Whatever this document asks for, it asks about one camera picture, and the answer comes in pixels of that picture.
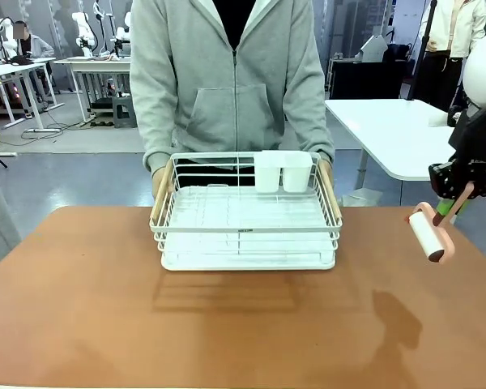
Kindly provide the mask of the person's right hand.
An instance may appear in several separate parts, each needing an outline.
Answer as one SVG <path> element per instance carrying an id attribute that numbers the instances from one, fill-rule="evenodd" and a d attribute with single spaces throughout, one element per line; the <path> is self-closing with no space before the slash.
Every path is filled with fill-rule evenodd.
<path id="1" fill-rule="evenodd" d="M 157 199 L 158 194 L 163 190 L 166 190 L 168 193 L 174 191 L 173 163 L 170 160 L 163 168 L 158 169 L 152 175 L 153 198 Z"/>

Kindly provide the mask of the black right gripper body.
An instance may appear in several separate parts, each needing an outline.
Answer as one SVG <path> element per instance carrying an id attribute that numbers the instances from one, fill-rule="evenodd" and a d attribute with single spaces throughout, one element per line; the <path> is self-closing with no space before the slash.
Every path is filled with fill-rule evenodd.
<path id="1" fill-rule="evenodd" d="M 430 165 L 428 173 L 434 192 L 443 199 L 457 199 L 468 183 L 473 185 L 468 199 L 486 197 L 486 161 L 452 157 L 443 164 Z"/>

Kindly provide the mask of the person's left hand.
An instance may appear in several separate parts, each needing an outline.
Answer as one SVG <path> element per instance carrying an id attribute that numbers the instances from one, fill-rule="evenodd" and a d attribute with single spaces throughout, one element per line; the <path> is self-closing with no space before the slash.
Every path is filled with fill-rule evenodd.
<path id="1" fill-rule="evenodd" d="M 334 190 L 333 169 L 329 161 L 320 159 L 318 170 L 322 184 L 327 190 Z"/>

